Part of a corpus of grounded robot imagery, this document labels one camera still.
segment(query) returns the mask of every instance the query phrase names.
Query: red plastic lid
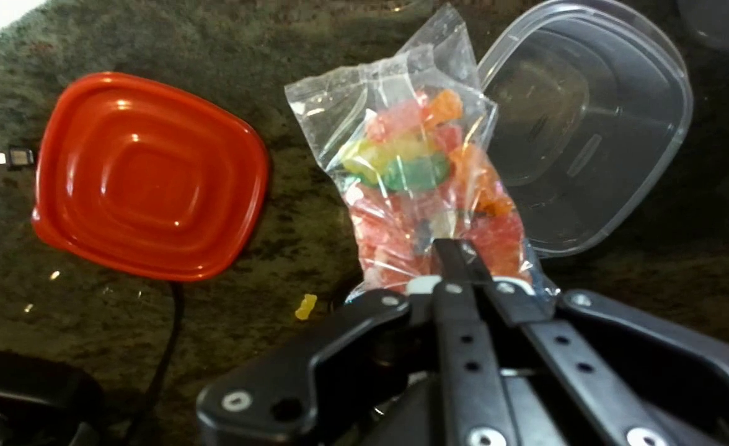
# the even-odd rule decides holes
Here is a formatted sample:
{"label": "red plastic lid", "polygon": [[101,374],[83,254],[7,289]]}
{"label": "red plastic lid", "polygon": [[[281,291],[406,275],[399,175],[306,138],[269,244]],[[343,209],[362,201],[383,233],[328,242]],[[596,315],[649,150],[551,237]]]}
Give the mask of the red plastic lid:
{"label": "red plastic lid", "polygon": [[91,261],[194,282],[243,249],[269,187],[260,135],[181,88],[118,72],[68,87],[37,160],[36,233]]}

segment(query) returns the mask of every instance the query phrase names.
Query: cord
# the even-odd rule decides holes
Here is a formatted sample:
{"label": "cord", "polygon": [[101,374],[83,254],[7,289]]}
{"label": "cord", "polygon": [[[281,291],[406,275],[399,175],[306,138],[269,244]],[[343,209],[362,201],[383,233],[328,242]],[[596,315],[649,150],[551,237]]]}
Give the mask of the cord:
{"label": "cord", "polygon": [[152,410],[162,396],[162,389],[165,389],[165,379],[166,379],[175,349],[177,349],[177,339],[181,333],[181,322],[184,322],[184,312],[186,312],[186,291],[184,291],[181,282],[170,282],[170,287],[172,287],[172,332],[170,332],[162,362],[149,379],[144,403],[125,431],[125,439],[121,439],[125,446],[136,439],[142,424],[147,421],[147,415],[152,415]]}

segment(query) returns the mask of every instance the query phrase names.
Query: countertop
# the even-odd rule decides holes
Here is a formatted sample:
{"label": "countertop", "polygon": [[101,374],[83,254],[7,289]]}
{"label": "countertop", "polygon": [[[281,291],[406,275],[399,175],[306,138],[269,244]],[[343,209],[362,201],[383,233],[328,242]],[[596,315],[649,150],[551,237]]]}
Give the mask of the countertop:
{"label": "countertop", "polygon": [[[58,94],[120,68],[194,90],[251,120],[274,181],[263,219],[222,278],[186,287],[186,320],[157,421],[142,442],[194,442],[204,384],[311,325],[306,291],[339,301],[358,285],[344,206],[315,166],[282,83],[393,55],[435,0],[48,0],[0,32],[0,150],[39,140]],[[460,0],[476,52],[532,2]],[[632,2],[679,43],[698,97],[692,131],[647,201],[601,248],[545,261],[591,287],[729,341],[729,55],[703,46],[672,2]],[[170,287],[42,244],[29,224],[36,171],[0,168],[0,349],[75,363],[106,389],[121,431],[170,333]]]}

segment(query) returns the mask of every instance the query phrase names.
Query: black cable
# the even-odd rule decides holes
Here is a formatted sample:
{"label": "black cable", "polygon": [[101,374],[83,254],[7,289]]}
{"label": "black cable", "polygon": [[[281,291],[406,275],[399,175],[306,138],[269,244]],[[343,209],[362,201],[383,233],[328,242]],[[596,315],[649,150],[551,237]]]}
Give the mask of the black cable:
{"label": "black cable", "polygon": [[172,363],[172,357],[177,349],[177,339],[181,333],[181,322],[184,322],[184,312],[186,312],[186,291],[184,291],[181,282],[170,282],[170,287],[172,287],[172,332],[170,332],[162,362],[149,379],[144,403],[136,410],[136,415],[131,418],[131,424],[126,426],[121,442],[131,442],[136,439],[142,424],[147,421],[147,415],[152,415],[152,410],[162,396],[165,380],[166,380],[166,370],[170,370],[170,363]]}

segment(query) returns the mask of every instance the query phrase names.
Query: metal arm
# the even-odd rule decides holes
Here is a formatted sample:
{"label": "metal arm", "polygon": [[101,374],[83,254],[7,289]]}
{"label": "metal arm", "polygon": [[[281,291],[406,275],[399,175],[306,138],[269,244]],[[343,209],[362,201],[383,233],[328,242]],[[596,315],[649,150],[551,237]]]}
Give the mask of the metal arm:
{"label": "metal arm", "polygon": [[729,442],[729,343],[589,289],[532,297],[470,242],[435,248],[431,291],[368,291],[207,387],[204,442]]}

